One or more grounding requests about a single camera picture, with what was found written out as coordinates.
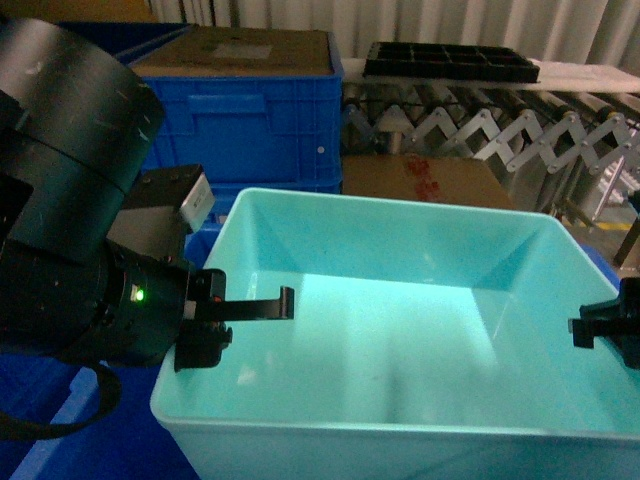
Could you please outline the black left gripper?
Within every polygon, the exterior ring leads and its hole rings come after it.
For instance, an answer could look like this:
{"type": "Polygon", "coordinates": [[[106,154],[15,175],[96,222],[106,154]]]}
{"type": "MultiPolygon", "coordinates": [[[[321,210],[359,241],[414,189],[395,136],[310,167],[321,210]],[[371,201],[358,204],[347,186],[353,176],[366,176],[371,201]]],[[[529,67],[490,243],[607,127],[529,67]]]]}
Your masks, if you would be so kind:
{"type": "Polygon", "coordinates": [[[167,263],[128,249],[111,251],[104,305],[94,324],[94,353],[119,366],[154,366],[175,348],[174,371],[214,368],[233,341],[223,321],[292,320],[295,290],[277,299],[221,302],[226,274],[167,263]],[[219,304],[219,319],[197,320],[195,308],[219,304]]]}

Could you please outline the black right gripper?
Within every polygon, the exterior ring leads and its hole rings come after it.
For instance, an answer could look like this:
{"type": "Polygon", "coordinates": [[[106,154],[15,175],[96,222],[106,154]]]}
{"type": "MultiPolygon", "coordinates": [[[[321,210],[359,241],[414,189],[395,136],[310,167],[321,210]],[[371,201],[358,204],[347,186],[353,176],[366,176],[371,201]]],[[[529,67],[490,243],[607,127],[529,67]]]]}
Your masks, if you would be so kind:
{"type": "Polygon", "coordinates": [[[578,318],[568,320],[573,346],[593,349],[596,337],[615,339],[624,364],[639,369],[639,278],[621,280],[618,300],[582,305],[578,318]],[[616,327],[623,322],[623,332],[616,327]]]}

